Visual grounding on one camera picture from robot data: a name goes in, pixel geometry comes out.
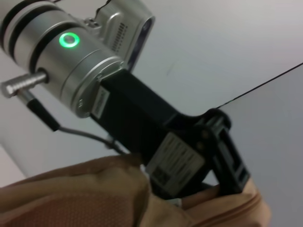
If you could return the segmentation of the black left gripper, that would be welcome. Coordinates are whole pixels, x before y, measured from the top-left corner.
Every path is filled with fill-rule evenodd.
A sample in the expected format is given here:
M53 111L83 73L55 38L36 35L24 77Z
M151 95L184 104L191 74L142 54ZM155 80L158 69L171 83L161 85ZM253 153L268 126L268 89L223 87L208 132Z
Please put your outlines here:
M231 122L218 109L187 116L124 70L101 81L92 118L131 153L140 154L153 192L164 199L203 189L212 171L207 123Z

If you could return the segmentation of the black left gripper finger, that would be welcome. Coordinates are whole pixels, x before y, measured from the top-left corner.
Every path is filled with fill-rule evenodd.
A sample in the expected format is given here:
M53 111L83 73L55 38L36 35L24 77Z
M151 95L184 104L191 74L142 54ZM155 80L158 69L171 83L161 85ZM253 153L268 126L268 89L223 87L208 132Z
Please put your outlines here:
M220 186L220 195L233 195L243 192L250 178L241 156L238 153L228 128L221 123L207 123L205 139L206 156Z

